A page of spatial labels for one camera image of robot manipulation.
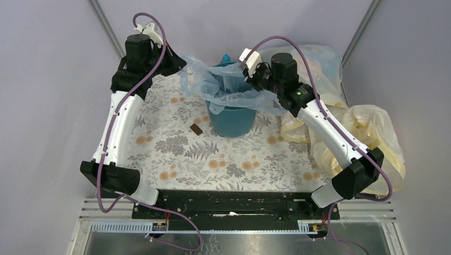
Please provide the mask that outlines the light blue plastic trash bag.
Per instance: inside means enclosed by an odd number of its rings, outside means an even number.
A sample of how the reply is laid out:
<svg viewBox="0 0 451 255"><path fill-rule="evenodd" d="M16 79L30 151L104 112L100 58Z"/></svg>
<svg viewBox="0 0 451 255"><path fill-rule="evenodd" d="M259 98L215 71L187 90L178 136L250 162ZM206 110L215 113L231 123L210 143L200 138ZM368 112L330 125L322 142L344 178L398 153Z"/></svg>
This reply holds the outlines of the light blue plastic trash bag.
<svg viewBox="0 0 451 255"><path fill-rule="evenodd" d="M245 82L237 63L219 67L208 66L192 56L183 56L182 59L187 63L178 72L183 95L200 96L210 102L208 108L213 114L221 113L226 107L249 108L276 116L287 112L275 94L257 91Z"/></svg>

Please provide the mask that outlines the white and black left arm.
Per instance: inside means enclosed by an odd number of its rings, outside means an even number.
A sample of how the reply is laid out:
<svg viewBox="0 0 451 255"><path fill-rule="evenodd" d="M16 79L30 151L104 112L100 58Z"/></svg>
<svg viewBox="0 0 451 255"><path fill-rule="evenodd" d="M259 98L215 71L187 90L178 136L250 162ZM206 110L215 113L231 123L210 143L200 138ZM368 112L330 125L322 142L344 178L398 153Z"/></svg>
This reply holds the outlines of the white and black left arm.
<svg viewBox="0 0 451 255"><path fill-rule="evenodd" d="M80 171L98 192L104 190L145 203L145 212L159 218L165 211L164 202L138 170L127 168L127 146L152 78L173 75L186 62L159 35L128 36L125 48L126 55L112 76L110 110L101 141L92 160L81 163Z"/></svg>

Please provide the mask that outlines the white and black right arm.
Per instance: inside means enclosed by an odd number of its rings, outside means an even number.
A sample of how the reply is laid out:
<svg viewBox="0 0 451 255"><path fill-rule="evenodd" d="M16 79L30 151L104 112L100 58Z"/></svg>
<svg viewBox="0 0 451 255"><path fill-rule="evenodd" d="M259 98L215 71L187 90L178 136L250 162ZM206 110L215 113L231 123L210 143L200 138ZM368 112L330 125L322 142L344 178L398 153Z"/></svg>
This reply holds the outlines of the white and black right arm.
<svg viewBox="0 0 451 255"><path fill-rule="evenodd" d="M305 204L310 218L320 218L326 206L356 197L379 178L383 152L358 141L330 113L313 87L300 82L297 62L290 53L274 54L271 63L265 64L258 52L246 49L239 61L245 81L257 91L276 94L282 108L312 129L343 169L311 193L311 200Z"/></svg>

